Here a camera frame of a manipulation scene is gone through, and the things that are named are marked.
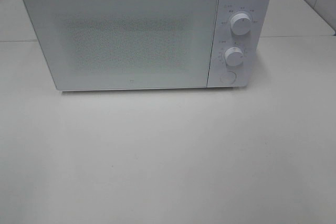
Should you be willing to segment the white timer knob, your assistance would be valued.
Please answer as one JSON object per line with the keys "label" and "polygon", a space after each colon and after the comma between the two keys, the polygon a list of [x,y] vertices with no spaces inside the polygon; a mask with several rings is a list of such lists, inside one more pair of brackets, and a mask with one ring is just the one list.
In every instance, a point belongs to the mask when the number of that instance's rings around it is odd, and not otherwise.
{"label": "white timer knob", "polygon": [[235,67],[243,62],[243,52],[238,47],[231,47],[224,53],[225,62],[228,66]]}

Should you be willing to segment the white microwave door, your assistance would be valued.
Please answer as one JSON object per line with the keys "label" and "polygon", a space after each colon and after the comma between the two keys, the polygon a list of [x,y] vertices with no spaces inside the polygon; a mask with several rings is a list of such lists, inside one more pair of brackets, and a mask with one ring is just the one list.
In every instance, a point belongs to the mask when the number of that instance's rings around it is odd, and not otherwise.
{"label": "white microwave door", "polygon": [[23,0],[60,91],[203,88],[218,0]]}

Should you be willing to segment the upper white power knob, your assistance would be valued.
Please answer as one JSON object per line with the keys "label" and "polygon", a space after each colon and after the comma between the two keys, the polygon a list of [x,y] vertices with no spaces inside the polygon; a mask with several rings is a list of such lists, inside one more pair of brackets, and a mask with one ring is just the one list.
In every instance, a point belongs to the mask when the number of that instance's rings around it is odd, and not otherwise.
{"label": "upper white power knob", "polygon": [[235,12],[229,18],[231,32],[242,36],[250,32],[253,18],[248,12]]}

